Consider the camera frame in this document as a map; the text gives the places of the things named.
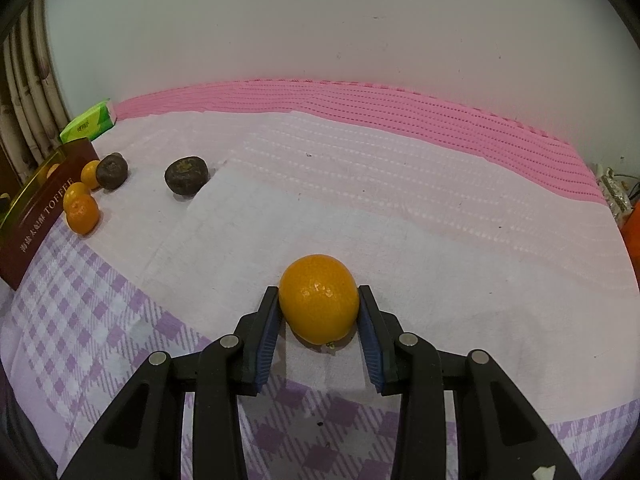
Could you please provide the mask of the orange bag at right edge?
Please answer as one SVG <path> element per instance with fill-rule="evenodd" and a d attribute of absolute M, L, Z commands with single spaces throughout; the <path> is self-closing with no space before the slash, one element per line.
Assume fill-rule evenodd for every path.
<path fill-rule="evenodd" d="M 632 264 L 636 279 L 640 282 L 640 203 L 634 205 L 634 211 L 620 229 Z"/>

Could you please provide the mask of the beige patterned curtain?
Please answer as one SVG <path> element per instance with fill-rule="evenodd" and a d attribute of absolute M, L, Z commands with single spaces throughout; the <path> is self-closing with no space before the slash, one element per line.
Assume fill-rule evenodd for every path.
<path fill-rule="evenodd" d="M 32 0 L 1 41 L 1 154 L 21 183 L 70 122 L 50 55 L 46 0 Z"/>

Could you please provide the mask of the pink and purple tablecloth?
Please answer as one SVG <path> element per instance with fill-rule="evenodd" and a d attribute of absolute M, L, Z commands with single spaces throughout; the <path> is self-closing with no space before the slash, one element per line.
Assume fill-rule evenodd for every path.
<path fill-rule="evenodd" d="M 366 84 L 255 80 L 123 102 L 96 140 L 126 182 L 87 237 L 58 220 L 1 300 L 1 359 L 56 470 L 153 351 L 230 333 L 300 257 L 341 260 L 401 325 L 483 348 L 579 473 L 639 417 L 639 289 L 574 148 L 493 114 Z M 195 195 L 175 160 L 204 159 Z"/>

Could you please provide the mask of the dark mangosteen by tin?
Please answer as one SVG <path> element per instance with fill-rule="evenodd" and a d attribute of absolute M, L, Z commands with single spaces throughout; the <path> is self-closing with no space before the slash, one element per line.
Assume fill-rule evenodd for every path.
<path fill-rule="evenodd" d="M 128 178 L 128 162 L 119 153 L 112 153 L 104 157 L 96 166 L 96 180 L 101 188 L 115 191 Z"/>

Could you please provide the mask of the small orange middle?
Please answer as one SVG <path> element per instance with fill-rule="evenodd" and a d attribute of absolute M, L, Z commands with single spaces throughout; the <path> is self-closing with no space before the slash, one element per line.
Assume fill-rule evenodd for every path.
<path fill-rule="evenodd" d="M 90 195 L 91 190 L 85 185 L 84 182 L 74 182 L 68 188 L 63 196 L 63 209 L 67 210 L 68 207 L 73 203 L 74 200 L 77 200 L 78 197 L 84 195 Z"/>

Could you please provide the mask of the small orange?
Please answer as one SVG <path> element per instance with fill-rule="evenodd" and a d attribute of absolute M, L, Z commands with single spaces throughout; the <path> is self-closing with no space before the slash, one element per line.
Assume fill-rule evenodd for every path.
<path fill-rule="evenodd" d="M 96 177 L 96 170 L 99 166 L 98 160 L 92 160 L 87 162 L 84 168 L 81 169 L 80 180 L 90 190 L 94 191 L 100 187 L 98 178 Z"/>
<path fill-rule="evenodd" d="M 66 210 L 68 226 L 79 235 L 87 235 L 92 232 L 100 219 L 101 211 L 98 203 L 88 194 L 76 197 Z"/>
<path fill-rule="evenodd" d="M 77 200 L 78 197 L 84 195 L 90 195 L 91 190 L 85 185 L 84 182 L 74 182 L 68 188 L 63 196 L 63 209 L 67 210 L 68 207 L 73 203 L 74 200 Z"/>

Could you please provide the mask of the green tissue pack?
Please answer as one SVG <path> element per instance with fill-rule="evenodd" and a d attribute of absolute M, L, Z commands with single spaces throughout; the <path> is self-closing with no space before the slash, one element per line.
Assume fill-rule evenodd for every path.
<path fill-rule="evenodd" d="M 104 100 L 76 116 L 60 133 L 65 144 L 79 139 L 96 140 L 116 124 L 117 116 L 110 100 Z"/>

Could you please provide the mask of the dark mangosteen near cloth fold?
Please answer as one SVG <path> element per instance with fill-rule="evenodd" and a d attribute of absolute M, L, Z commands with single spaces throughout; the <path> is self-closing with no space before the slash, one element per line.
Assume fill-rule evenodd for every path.
<path fill-rule="evenodd" d="M 204 159 L 188 156 L 172 162 L 164 174 L 171 192 L 180 196 L 195 195 L 209 180 L 209 170 Z"/>

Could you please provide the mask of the small orange rear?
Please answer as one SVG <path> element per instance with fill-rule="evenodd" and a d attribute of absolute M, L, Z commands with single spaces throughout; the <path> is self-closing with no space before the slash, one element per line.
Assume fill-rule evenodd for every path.
<path fill-rule="evenodd" d="M 80 180 L 90 190 L 94 191 L 100 187 L 98 178 L 96 177 L 96 170 L 99 166 L 98 160 L 92 160 L 87 162 L 84 168 L 81 169 Z"/>

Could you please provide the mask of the gold toffee tin tray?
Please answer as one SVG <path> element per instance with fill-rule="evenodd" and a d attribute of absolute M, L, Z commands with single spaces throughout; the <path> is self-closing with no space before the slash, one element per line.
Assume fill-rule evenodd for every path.
<path fill-rule="evenodd" d="M 13 290 L 63 212 L 63 197 L 98 155 L 88 139 L 62 144 L 38 168 L 1 222 L 1 278 Z"/>

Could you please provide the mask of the small orange front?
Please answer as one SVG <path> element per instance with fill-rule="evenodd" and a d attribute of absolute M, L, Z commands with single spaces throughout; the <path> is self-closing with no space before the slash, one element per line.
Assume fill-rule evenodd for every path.
<path fill-rule="evenodd" d="M 66 210 L 68 226 L 79 235 L 87 235 L 92 232 L 100 219 L 101 211 L 98 203 L 88 194 L 76 197 Z"/>

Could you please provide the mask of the large orange fruit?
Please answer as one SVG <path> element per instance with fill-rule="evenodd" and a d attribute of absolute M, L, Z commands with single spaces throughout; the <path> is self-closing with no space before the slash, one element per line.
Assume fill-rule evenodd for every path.
<path fill-rule="evenodd" d="M 291 263 L 279 284 L 279 304 L 294 334 L 324 346 L 345 338 L 356 323 L 359 292 L 352 274 L 327 255 L 308 255 Z"/>

